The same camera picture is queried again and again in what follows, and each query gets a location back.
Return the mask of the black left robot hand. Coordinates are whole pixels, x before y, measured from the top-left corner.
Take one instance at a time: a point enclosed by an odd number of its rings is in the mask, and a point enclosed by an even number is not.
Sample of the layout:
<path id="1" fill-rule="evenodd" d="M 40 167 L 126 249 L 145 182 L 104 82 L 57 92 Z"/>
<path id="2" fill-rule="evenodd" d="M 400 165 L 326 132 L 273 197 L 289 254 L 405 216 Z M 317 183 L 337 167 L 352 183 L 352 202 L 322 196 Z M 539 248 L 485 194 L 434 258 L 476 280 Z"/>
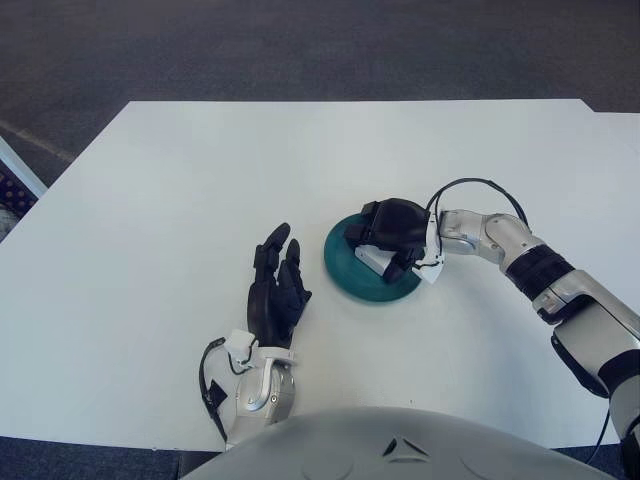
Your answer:
<path id="1" fill-rule="evenodd" d="M 295 238 L 288 243 L 284 258 L 280 258 L 290 231 L 288 223 L 280 224 L 255 249 L 247 325 L 262 347 L 289 349 L 294 329 L 312 297 L 302 281 L 300 244 Z"/>

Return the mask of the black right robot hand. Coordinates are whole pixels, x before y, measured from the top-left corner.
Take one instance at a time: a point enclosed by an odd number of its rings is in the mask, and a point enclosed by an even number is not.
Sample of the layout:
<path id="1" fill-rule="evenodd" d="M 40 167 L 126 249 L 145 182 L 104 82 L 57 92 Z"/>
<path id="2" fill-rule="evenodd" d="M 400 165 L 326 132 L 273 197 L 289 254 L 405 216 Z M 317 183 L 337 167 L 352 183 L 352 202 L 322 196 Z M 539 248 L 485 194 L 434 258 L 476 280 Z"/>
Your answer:
<path id="1" fill-rule="evenodd" d="M 393 284 L 425 259 L 429 216 L 410 200 L 372 201 L 362 207 L 361 221 L 346 227 L 343 238 L 353 251 L 374 247 L 376 252 L 367 252 L 362 262 Z"/>

